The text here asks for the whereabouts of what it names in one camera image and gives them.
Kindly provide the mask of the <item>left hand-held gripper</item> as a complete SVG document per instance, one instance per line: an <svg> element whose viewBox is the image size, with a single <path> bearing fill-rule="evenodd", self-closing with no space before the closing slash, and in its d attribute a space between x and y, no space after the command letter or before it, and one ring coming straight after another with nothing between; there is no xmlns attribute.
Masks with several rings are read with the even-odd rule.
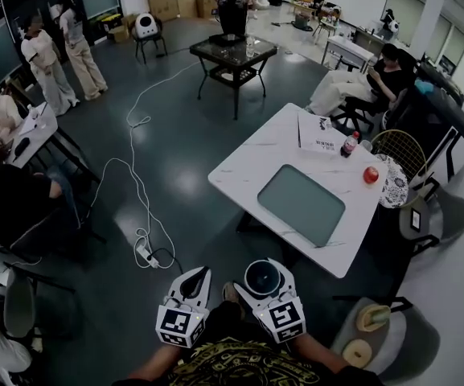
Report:
<svg viewBox="0 0 464 386"><path fill-rule="evenodd" d="M155 330L162 343L187 349L195 345L209 315L205 308L210 288L211 270L207 266L189 270L173 280L168 298L158 307Z"/></svg>

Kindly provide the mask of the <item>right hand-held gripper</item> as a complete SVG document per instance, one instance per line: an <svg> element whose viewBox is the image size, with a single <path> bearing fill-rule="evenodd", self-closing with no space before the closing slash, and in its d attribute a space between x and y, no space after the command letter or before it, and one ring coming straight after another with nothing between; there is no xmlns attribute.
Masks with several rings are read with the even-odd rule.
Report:
<svg viewBox="0 0 464 386"><path fill-rule="evenodd" d="M233 282L236 292L254 311L254 316L275 343L285 343L306 333L302 302L297 295L294 275L280 262L271 260L280 274L277 298L252 294Z"/></svg>

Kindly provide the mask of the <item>grey ribbed cup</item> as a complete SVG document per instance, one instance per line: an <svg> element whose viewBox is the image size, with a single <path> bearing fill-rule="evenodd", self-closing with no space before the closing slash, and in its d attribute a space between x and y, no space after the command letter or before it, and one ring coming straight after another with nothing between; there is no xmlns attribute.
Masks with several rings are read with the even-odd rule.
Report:
<svg viewBox="0 0 464 386"><path fill-rule="evenodd" d="M268 296L280 285L281 274L269 260L252 262L244 272L246 288L256 296Z"/></svg>

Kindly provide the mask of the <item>person's right forearm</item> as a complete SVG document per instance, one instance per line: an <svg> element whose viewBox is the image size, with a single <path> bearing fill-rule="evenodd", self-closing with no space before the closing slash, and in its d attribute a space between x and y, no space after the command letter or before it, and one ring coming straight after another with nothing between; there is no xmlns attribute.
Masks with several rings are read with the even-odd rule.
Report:
<svg viewBox="0 0 464 386"><path fill-rule="evenodd" d="M343 357L324 347L308 333L295 338L291 343L291 349L308 361L324 365L334 374L348 366L348 362Z"/></svg>

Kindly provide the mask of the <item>person's left forearm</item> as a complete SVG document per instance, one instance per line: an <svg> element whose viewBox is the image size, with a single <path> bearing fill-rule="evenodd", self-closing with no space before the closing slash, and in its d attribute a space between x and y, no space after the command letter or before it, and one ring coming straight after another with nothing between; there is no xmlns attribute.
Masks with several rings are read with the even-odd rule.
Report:
<svg viewBox="0 0 464 386"><path fill-rule="evenodd" d="M131 380L153 382L165 375L179 360L184 349L170 344L163 344L141 367L132 372Z"/></svg>

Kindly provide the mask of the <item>white power strip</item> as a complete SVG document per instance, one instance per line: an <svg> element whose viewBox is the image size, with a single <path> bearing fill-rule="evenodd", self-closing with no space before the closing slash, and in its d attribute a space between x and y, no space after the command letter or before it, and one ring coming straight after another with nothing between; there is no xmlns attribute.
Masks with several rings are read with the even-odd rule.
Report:
<svg viewBox="0 0 464 386"><path fill-rule="evenodd" d="M151 251L149 251L146 246L137 246L135 248L135 254L139 255L146 262L146 265L138 264L141 268L144 269L152 267L153 269L157 269L159 267L158 260L152 255Z"/></svg>

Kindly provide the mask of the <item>cola bottle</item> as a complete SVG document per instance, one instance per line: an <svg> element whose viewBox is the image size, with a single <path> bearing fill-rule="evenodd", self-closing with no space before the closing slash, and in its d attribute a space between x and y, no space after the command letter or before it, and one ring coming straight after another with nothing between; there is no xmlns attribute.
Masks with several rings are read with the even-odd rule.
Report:
<svg viewBox="0 0 464 386"><path fill-rule="evenodd" d="M346 140L344 141L340 149L340 154L344 158L349 158L351 156L352 152L354 151L354 149L359 143L359 136L360 136L359 132L354 131L353 134L349 135L346 138Z"/></svg>

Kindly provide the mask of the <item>grey shell chair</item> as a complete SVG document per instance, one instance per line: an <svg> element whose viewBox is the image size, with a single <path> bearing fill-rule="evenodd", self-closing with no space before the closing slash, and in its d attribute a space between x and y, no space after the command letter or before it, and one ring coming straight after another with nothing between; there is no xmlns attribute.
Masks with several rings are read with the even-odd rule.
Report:
<svg viewBox="0 0 464 386"><path fill-rule="evenodd" d="M52 277L31 272L16 264L3 263L8 268L6 294L3 306L3 323L12 339L25 339L35 333L36 295L39 283L70 294L76 292L70 286L54 281Z"/></svg>

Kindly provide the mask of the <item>grey chair with label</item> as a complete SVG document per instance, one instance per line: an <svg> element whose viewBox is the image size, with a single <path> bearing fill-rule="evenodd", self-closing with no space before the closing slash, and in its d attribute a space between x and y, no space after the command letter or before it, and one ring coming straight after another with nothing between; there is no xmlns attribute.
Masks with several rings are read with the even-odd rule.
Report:
<svg viewBox="0 0 464 386"><path fill-rule="evenodd" d="M464 233L464 199L447 192L430 177L409 192L399 212L401 236L417 256L429 248L448 245Z"/></svg>

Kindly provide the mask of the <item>white meeting table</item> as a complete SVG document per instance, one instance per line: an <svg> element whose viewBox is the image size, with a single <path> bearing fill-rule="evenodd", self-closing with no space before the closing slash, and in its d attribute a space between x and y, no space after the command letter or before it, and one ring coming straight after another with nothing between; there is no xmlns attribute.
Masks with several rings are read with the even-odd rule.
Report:
<svg viewBox="0 0 464 386"><path fill-rule="evenodd" d="M14 142L11 152L8 155L6 164L23 168L42 149L45 149L49 144L52 144L77 169L81 170L93 182L100 184L101 179L89 167L83 150L78 143L59 126L58 119L49 104L47 104L44 117L47 120L47 127L45 129L34 129L30 133L19 136L18 132L20 130L20 126L17 128L16 134L13 137ZM31 144L18 159L14 160L15 147L22 138L30 138Z"/></svg>

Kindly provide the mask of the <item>black metal chair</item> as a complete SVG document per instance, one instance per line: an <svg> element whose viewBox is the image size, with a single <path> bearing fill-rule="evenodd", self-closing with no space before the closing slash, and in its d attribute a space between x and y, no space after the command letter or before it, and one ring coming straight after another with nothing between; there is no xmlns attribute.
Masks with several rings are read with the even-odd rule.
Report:
<svg viewBox="0 0 464 386"><path fill-rule="evenodd" d="M136 31L132 32L132 37L135 42L135 58L136 60L142 60L143 64L147 64L145 46L148 43L153 43L156 48L156 57L162 58L168 55L166 48L166 41L162 36L162 33L156 33L154 35L147 35L146 37L139 37Z"/></svg>

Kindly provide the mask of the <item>white pet carrier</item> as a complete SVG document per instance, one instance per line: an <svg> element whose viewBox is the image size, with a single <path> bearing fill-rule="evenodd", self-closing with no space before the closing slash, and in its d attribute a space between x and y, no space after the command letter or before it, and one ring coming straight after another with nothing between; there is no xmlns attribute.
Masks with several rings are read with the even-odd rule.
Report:
<svg viewBox="0 0 464 386"><path fill-rule="evenodd" d="M143 13L137 16L134 29L138 39L148 39L160 32L155 17L150 13Z"/></svg>

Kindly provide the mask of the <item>yellow black bin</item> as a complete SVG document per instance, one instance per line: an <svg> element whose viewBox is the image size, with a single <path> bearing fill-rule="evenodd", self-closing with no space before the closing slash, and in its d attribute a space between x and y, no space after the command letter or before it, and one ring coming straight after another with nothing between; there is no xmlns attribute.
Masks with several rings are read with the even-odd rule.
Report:
<svg viewBox="0 0 464 386"><path fill-rule="evenodd" d="M105 32L108 33L112 29L116 27L120 27L122 25L122 15L120 13L115 13L115 14L110 14L110 13L104 13L101 16L99 16L96 20L101 27L101 29Z"/></svg>

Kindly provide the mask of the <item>low cardboard box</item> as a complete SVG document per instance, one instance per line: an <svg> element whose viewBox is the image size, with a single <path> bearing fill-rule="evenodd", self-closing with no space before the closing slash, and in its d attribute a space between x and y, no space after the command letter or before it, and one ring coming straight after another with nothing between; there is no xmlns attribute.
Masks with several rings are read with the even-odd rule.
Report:
<svg viewBox="0 0 464 386"><path fill-rule="evenodd" d="M213 11L217 8L215 0L195 0L197 14L199 18L211 18Z"/></svg>

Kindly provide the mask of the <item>medium cardboard box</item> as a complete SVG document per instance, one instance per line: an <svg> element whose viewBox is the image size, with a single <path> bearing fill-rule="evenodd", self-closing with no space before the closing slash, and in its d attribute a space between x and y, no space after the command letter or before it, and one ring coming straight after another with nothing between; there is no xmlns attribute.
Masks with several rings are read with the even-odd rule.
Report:
<svg viewBox="0 0 464 386"><path fill-rule="evenodd" d="M176 0L181 18L197 18L196 0Z"/></svg>

